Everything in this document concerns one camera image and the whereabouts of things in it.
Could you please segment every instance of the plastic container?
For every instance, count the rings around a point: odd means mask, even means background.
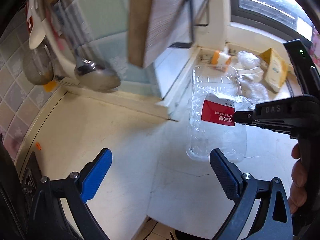
[[[193,89],[186,152],[191,159],[208,161],[210,152],[219,148],[231,162],[241,161],[246,154],[246,126],[225,126],[201,120],[204,99],[221,92],[235,98],[235,111],[244,111],[250,101],[242,97],[238,74],[228,66],[227,72],[212,65],[199,65],[193,70]]]

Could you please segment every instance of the wooden cutting board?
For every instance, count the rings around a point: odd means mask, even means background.
[[[194,1],[197,16],[205,0]],[[147,67],[171,44],[188,42],[189,7],[184,0],[131,0],[129,62]]]

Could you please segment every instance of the finger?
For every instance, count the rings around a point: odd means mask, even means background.
[[[299,150],[299,145],[298,144],[296,144],[294,146],[294,148],[292,149],[291,156],[294,159],[299,159],[300,158],[300,150]]]
[[[289,202],[289,207],[290,207],[290,213],[294,214],[298,210],[298,207],[294,204],[291,197],[289,197],[288,202]]]
[[[303,187],[297,187],[292,183],[290,188],[290,198],[297,207],[301,207],[307,200],[307,192]]]
[[[308,173],[305,167],[302,165],[301,160],[298,160],[293,168],[291,173],[292,180],[297,187],[303,187],[308,179]]]

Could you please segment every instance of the window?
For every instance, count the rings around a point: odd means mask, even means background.
[[[231,0],[231,20],[311,46],[314,26],[295,0]]]

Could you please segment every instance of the red and white label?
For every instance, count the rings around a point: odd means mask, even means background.
[[[233,121],[234,113],[234,101],[217,98],[215,95],[207,95],[202,108],[201,120],[235,126],[235,122]]]

